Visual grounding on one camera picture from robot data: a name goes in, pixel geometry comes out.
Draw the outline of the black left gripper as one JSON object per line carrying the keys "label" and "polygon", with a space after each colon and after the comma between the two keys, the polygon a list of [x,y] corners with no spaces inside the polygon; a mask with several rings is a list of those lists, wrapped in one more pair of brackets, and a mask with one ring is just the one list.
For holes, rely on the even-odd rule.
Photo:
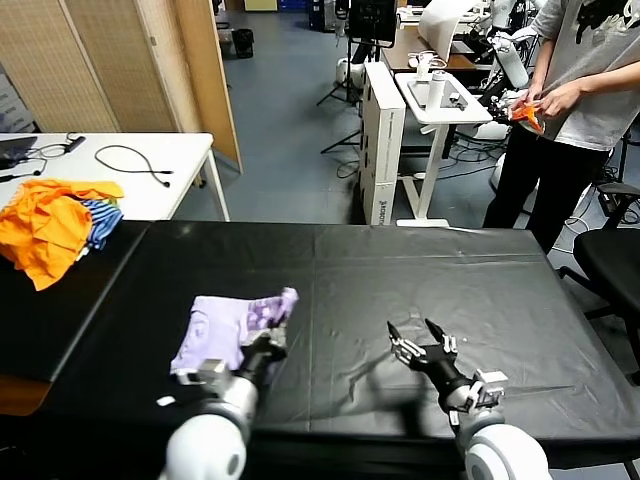
{"label": "black left gripper", "polygon": [[272,364],[287,357],[286,346],[272,339],[269,329],[250,332],[241,349],[244,358],[234,375],[248,380],[255,386],[264,384]]}

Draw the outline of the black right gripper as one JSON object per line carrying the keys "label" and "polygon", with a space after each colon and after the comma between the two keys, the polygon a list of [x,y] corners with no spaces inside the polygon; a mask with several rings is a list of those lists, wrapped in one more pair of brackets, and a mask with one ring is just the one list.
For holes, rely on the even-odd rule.
{"label": "black right gripper", "polygon": [[472,381],[455,366],[458,354],[457,339],[448,335],[435,322],[424,319],[425,325],[438,345],[418,346],[401,336],[391,322],[387,323],[391,352],[401,363],[425,374],[434,385],[440,400],[446,400],[461,387],[470,387]]}

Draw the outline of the person right hand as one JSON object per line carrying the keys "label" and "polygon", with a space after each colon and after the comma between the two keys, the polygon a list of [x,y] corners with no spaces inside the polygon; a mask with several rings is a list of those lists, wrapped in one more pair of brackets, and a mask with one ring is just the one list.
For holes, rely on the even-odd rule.
{"label": "person right hand", "polygon": [[519,105],[540,108],[544,100],[544,94],[544,84],[542,82],[531,82],[526,92],[519,98]]}

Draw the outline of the person left hand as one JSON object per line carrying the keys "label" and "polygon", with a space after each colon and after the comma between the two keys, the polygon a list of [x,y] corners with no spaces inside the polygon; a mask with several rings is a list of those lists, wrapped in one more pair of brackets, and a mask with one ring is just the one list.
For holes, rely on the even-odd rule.
{"label": "person left hand", "polygon": [[583,94],[582,81],[566,83],[548,94],[538,103],[537,112],[547,118],[554,118],[571,110]]}

